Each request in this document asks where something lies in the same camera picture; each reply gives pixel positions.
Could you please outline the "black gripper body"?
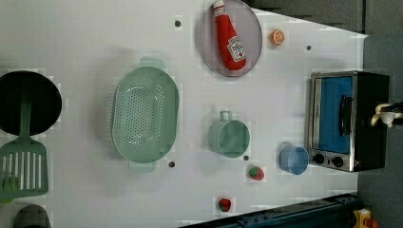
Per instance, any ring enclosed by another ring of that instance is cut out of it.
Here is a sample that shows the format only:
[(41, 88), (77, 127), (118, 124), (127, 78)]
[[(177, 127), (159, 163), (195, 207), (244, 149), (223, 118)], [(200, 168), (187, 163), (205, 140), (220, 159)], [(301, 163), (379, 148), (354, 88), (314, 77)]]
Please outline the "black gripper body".
[(403, 102), (391, 104), (389, 107), (389, 124), (403, 124)]

